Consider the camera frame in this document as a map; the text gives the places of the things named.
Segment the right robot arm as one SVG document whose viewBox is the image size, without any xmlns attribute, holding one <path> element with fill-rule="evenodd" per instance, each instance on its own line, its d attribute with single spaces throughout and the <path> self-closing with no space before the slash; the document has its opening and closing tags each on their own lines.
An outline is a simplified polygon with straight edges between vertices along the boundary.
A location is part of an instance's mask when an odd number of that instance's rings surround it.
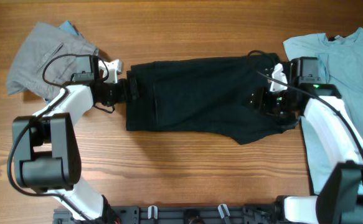
<svg viewBox="0 0 363 224">
<path fill-rule="evenodd" d="M 270 85 L 252 94 L 249 105 L 285 124 L 306 118 L 314 128 L 332 167 L 319 195 L 279 196 L 274 223 L 363 223 L 363 138 L 349 119 L 342 96 L 319 78 L 315 57 L 290 62 L 290 74 L 271 57 L 249 64 Z"/>
</svg>

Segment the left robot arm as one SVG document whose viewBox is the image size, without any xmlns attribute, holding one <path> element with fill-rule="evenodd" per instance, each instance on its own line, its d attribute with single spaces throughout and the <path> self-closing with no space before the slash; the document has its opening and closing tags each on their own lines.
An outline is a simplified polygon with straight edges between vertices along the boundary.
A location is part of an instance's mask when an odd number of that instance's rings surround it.
<svg viewBox="0 0 363 224">
<path fill-rule="evenodd" d="M 13 144 L 7 178 L 19 193 L 53 197 L 75 223 L 120 223 L 105 196 L 82 177 L 82 160 L 74 126 L 99 104 L 113 113 L 117 103 L 137 98 L 136 81 L 119 79 L 123 62 L 106 62 L 96 55 L 75 55 L 76 69 L 63 84 L 43 79 L 60 93 L 42 110 L 12 122 Z"/>
</svg>

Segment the black shorts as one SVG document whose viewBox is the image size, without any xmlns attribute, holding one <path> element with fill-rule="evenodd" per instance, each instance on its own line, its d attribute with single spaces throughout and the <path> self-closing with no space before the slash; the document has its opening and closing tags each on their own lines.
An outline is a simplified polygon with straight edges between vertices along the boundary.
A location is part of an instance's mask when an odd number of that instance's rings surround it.
<svg viewBox="0 0 363 224">
<path fill-rule="evenodd" d="M 159 61 L 131 66 L 138 97 L 126 104 L 128 131 L 221 134 L 248 144 L 295 128 L 295 117 L 277 118 L 250 105 L 269 83 L 262 75 L 277 54 Z"/>
</svg>

